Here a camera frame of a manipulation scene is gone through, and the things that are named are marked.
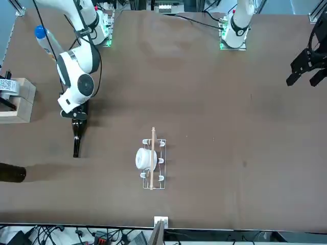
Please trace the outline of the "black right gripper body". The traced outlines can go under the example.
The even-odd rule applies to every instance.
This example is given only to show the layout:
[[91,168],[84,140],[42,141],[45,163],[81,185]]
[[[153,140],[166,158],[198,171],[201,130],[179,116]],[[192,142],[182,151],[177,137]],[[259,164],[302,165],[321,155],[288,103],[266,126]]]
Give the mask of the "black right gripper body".
[[78,120],[87,120],[88,118],[88,102],[74,108],[69,113],[64,112],[61,110],[60,115],[65,118],[72,118]]

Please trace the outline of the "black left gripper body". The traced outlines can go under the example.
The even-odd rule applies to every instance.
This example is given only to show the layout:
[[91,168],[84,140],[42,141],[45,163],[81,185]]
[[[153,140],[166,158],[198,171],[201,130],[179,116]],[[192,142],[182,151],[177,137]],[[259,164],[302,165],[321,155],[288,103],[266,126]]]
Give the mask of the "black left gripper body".
[[[312,48],[312,41],[314,36],[316,36],[318,41],[318,48],[314,50]],[[317,21],[310,34],[310,53],[311,57],[316,62],[322,62],[326,59],[326,23],[324,21]]]

